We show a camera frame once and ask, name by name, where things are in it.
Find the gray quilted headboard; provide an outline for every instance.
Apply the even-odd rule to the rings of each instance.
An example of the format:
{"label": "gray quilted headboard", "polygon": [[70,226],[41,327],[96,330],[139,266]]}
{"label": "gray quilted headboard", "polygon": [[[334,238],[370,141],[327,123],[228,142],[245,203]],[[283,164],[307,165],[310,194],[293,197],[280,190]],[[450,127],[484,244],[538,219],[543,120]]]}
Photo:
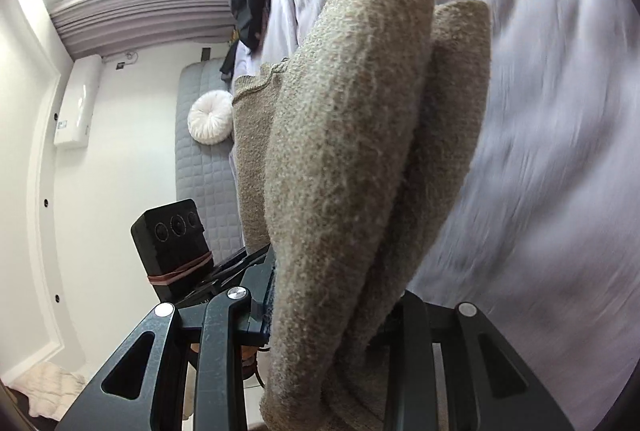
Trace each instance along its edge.
{"label": "gray quilted headboard", "polygon": [[198,97],[227,90],[220,79],[222,59],[187,66],[180,75],[175,117],[175,189],[178,200],[193,198],[216,263],[242,248],[238,195],[229,164],[233,142],[205,146],[191,138],[187,115]]}

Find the camera lens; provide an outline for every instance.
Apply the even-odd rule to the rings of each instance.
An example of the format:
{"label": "camera lens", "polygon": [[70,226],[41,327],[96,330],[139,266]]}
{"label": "camera lens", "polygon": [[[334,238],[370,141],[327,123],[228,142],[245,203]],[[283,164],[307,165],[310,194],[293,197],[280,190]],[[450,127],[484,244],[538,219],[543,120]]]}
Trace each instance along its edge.
{"label": "camera lens", "polygon": [[196,216],[196,213],[193,211],[187,214],[187,221],[189,222],[189,225],[191,225],[192,227],[198,226],[198,217]]}
{"label": "camera lens", "polygon": [[184,233],[187,232],[184,220],[178,214],[171,218],[171,229],[174,231],[176,236],[184,236]]}
{"label": "camera lens", "polygon": [[166,229],[166,225],[164,223],[158,223],[156,225],[156,237],[160,241],[166,241],[169,238],[169,231]]}

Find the pleated roman shade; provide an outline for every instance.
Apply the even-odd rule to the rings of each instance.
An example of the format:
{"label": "pleated roman shade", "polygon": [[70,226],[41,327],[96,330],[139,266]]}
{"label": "pleated roman shade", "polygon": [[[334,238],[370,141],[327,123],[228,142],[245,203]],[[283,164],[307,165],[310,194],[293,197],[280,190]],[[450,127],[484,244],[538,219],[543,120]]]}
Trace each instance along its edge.
{"label": "pleated roman shade", "polygon": [[50,16],[72,58],[183,40],[226,42],[230,0],[66,0]]}

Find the triangular cutout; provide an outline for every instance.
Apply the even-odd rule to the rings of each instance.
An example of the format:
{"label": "triangular cutout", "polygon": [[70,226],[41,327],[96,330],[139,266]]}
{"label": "triangular cutout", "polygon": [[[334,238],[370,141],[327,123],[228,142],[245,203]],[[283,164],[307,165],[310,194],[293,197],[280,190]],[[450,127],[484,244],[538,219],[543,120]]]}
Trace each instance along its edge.
{"label": "triangular cutout", "polygon": [[478,335],[478,343],[494,398],[507,398],[527,390],[521,374],[487,334]]}
{"label": "triangular cutout", "polygon": [[149,361],[155,335],[145,332],[127,350],[102,383],[102,390],[111,395],[136,400],[145,380],[146,363]]}

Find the white fabric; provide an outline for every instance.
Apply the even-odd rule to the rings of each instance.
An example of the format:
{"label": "white fabric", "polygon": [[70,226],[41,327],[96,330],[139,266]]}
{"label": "white fabric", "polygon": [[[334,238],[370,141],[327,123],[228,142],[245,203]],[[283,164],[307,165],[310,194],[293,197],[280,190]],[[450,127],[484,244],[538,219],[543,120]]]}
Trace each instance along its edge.
{"label": "white fabric", "polygon": [[187,128],[193,140],[205,145],[225,140],[234,127],[233,96],[225,90],[207,91],[193,103]]}
{"label": "white fabric", "polygon": [[[485,1],[478,150],[411,288],[477,303],[588,431],[640,357],[639,17],[630,0]],[[290,56],[324,2],[272,0],[262,61]]]}
{"label": "white fabric", "polygon": [[29,398],[29,416],[60,421],[86,386],[74,375],[51,363],[39,363],[18,377],[9,387]]}

